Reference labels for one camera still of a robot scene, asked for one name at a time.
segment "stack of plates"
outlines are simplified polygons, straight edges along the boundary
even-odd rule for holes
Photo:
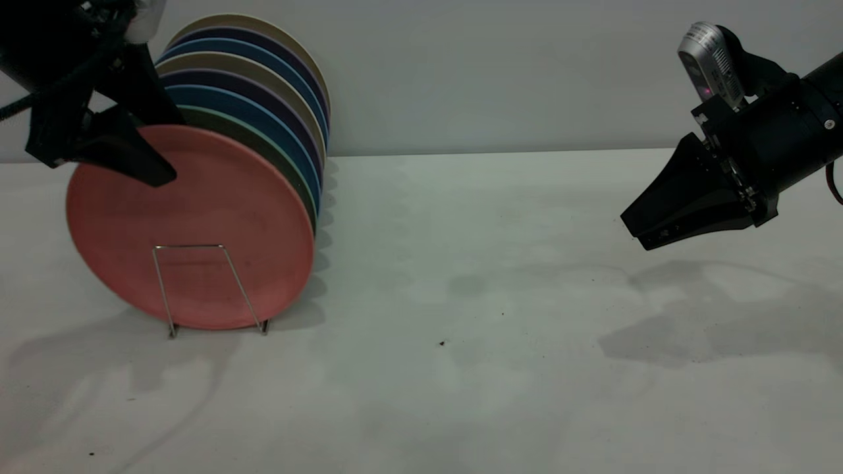
[[[153,247],[224,245],[258,320],[268,320],[298,297],[313,262],[330,134],[325,81],[290,35],[232,14],[185,27],[157,69],[189,126],[141,134],[179,177],[153,189],[80,165],[67,194],[73,240],[109,288],[163,320]],[[255,324],[219,249],[158,258],[175,324]]]

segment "dark blue plate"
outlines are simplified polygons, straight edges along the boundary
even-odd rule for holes
[[[178,55],[190,52],[213,51],[235,54],[237,56],[245,57],[247,59],[251,59],[252,61],[263,64],[264,66],[270,68],[275,74],[278,74],[279,76],[284,78],[284,80],[289,82],[290,85],[292,85],[293,88],[296,89],[302,95],[302,98],[308,103],[308,106],[316,116],[316,120],[319,122],[319,127],[322,129],[322,134],[325,136],[325,146],[327,147],[330,124],[328,123],[328,120],[326,118],[326,108],[324,105],[325,99],[319,99],[320,96],[316,94],[312,87],[307,83],[307,81],[304,80],[301,73],[291,67],[289,62],[285,61],[278,55],[273,54],[272,52],[268,51],[263,47],[257,46],[255,44],[243,40],[234,40],[217,37],[200,38],[194,40],[185,40],[185,38],[180,39],[176,42],[176,46],[173,46],[167,51],[165,51],[161,58],[158,60],[158,63],[164,62],[170,59],[171,57],[176,57]]]
[[[309,156],[310,162],[316,169],[319,177],[319,184],[322,184],[322,161],[319,152],[316,150],[316,141],[310,136],[307,127],[302,119],[298,117],[284,101],[273,94],[269,89],[257,82],[226,71],[185,69],[176,73],[161,76],[161,84],[166,88],[174,85],[205,85],[235,92],[263,105],[278,120],[285,123],[295,134],[296,142]],[[213,105],[207,108],[214,110]]]
[[[267,135],[281,149],[286,151],[296,167],[301,171],[310,189],[316,206],[316,213],[321,208],[321,192],[319,177],[314,164],[304,152],[295,133],[284,122],[272,115],[270,111],[253,100],[240,94],[204,85],[174,85],[167,89],[167,93],[177,105],[193,105],[211,110],[218,110],[224,114],[237,117]]]

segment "white tabletop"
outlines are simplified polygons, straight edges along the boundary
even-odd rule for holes
[[[3,165],[0,472],[840,472],[843,208],[645,252],[669,155],[333,159],[301,302],[174,341]]]

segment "pink plate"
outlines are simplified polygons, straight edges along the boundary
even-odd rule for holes
[[[166,321],[153,247],[222,244],[258,320],[286,309],[308,280],[314,240],[308,214],[284,176],[214,132],[177,125],[140,132],[179,177],[156,189],[78,166],[67,188],[67,223],[91,270],[125,301]],[[158,261],[175,324],[255,324],[222,250],[162,249]]]

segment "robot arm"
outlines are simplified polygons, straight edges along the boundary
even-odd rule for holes
[[[679,58],[704,100],[692,114],[706,139],[683,138],[621,214],[647,250],[760,226],[778,215],[782,191],[843,155],[843,54],[799,78],[744,51],[726,28],[698,23]]]
[[[145,44],[164,1],[33,0],[3,8],[0,70],[30,94],[0,107],[0,120],[31,107],[27,153],[51,168],[79,161],[150,186],[174,180],[173,167],[136,130],[136,121],[184,123]],[[116,105],[93,113],[94,91]]]

